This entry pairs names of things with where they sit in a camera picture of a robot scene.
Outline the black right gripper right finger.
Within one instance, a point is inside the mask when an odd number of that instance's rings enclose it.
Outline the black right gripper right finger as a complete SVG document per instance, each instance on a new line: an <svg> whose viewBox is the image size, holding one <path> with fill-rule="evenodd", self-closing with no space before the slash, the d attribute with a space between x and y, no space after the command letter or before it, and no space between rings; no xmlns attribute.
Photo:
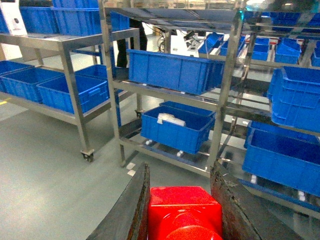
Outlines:
<svg viewBox="0 0 320 240"><path fill-rule="evenodd" d="M301 240L217 160L210 167L210 192L222 207L225 240Z"/></svg>

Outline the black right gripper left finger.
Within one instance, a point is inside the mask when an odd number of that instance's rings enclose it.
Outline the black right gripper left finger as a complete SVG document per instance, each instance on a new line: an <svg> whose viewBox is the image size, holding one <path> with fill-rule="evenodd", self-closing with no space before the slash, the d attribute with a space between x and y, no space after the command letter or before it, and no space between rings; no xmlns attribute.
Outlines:
<svg viewBox="0 0 320 240"><path fill-rule="evenodd" d="M143 162L114 206L87 239L146 240L150 199L150 167Z"/></svg>

